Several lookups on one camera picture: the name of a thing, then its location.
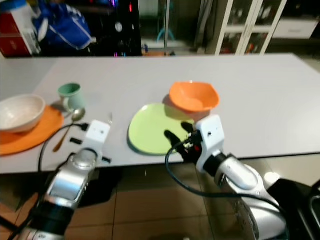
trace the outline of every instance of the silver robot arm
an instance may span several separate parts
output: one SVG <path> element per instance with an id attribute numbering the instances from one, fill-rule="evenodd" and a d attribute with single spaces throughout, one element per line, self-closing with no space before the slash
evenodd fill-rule
<path id="1" fill-rule="evenodd" d="M 82 143 L 51 181 L 38 206 L 32 210 L 30 224 L 19 240 L 63 240 L 67 227 L 92 178 L 110 125 L 94 120 Z"/>
<path id="2" fill-rule="evenodd" d="M 199 172 L 208 172 L 225 193 L 257 195 L 274 202 L 260 174 L 235 156 L 223 154 L 224 131 L 218 115 L 196 124 L 201 135 L 202 153 L 196 163 Z M 286 231 L 286 220 L 274 206 L 252 198 L 230 198 L 246 240 L 267 240 Z"/>

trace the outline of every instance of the green plate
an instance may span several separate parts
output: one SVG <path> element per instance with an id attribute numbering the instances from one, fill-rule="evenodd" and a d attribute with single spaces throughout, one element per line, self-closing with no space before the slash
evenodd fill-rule
<path id="1" fill-rule="evenodd" d="M 165 130 L 174 133 L 181 141 L 188 136 L 182 122 L 194 124 L 194 120 L 184 112 L 161 104 L 146 105 L 134 116 L 129 127 L 129 140 L 139 151 L 166 155 L 172 147 L 165 137 Z"/>

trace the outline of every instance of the orange bowl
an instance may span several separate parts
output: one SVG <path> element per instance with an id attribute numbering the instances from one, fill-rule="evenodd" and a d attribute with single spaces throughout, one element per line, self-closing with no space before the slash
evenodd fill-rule
<path id="1" fill-rule="evenodd" d="M 209 111 L 218 106 L 220 101 L 214 87 L 205 82 L 175 82 L 169 95 L 177 107 L 190 112 Z"/>

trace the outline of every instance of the bowl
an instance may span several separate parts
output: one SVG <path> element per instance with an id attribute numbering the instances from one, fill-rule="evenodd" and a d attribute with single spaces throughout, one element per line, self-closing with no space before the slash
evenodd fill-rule
<path id="1" fill-rule="evenodd" d="M 189 112 L 209 111 L 220 102 L 217 91 L 205 82 L 175 82 L 169 96 L 177 107 Z"/>
<path id="2" fill-rule="evenodd" d="M 46 107 L 37 95 L 18 95 L 0 102 L 0 131 L 22 133 L 33 129 Z"/>

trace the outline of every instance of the white table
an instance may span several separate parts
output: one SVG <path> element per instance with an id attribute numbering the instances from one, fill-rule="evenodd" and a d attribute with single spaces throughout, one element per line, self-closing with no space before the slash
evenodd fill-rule
<path id="1" fill-rule="evenodd" d="M 163 156 L 134 152 L 127 144 L 128 127 L 141 107 L 161 103 L 175 81 L 189 80 L 211 83 L 218 91 L 220 104 L 211 114 L 219 114 L 222 119 L 226 153 L 255 158 L 320 152 L 320 74 L 294 55 L 39 58 L 4 62 L 0 63 L 1 95 L 34 92 L 52 104 L 59 99 L 59 86 L 78 82 L 87 103 L 84 122 L 106 121 L 112 113 L 113 124 L 103 149 L 112 164 L 99 162 L 98 167 L 164 163 Z M 24 86 L 16 86 L 19 90 L 15 91 L 9 89 L 22 80 L 37 87 L 34 91 Z M 72 129 L 67 139 L 83 139 L 84 135 Z M 52 153 L 61 136 L 62 133 L 48 145 L 43 159 L 46 171 L 55 169 L 80 148 L 65 141 L 58 153 Z M 1 157 L 0 173 L 35 172 L 40 149 L 38 146 Z M 175 154 L 172 160 L 182 159 Z"/>

